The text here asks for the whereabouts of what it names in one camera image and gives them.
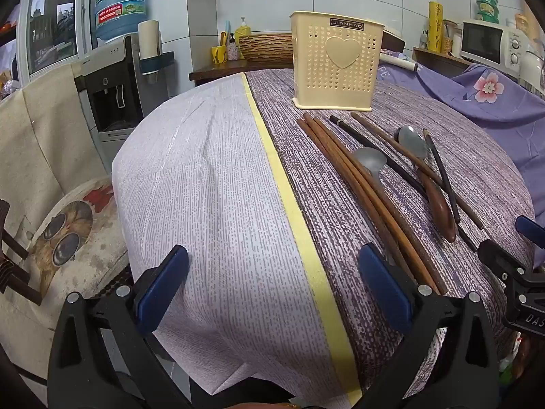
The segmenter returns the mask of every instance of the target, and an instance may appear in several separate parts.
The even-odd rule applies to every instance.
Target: blue gripper pad
[[[541,249],[545,248],[545,229],[536,222],[521,215],[517,218],[517,221],[514,222],[514,227],[518,233],[524,235],[536,246],[539,246]]]
[[[154,270],[143,295],[137,297],[136,328],[142,336],[157,329],[188,272],[189,255],[184,247],[176,245]]]
[[[406,334],[412,327],[410,300],[394,280],[378,250],[366,244],[360,250],[358,265],[362,280],[369,286],[374,299],[393,329]]]

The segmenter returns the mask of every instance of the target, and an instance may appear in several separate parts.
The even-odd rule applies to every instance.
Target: microwave oven
[[[465,20],[460,55],[518,78],[528,37],[521,30],[480,20]]]

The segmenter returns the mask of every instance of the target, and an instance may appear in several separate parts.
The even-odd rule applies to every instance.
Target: beige plastic basket
[[[305,11],[294,12],[291,19],[294,104],[370,111],[384,25]]]

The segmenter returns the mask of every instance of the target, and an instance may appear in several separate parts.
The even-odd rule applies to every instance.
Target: heart shape
[[[339,37],[329,37],[325,42],[325,52],[333,63],[344,69],[358,59],[361,44],[355,39],[343,40]]]

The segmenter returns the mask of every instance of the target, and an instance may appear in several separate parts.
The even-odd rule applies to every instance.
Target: water bottle
[[[147,0],[95,0],[96,36],[101,40],[138,32],[138,23],[147,19]]]

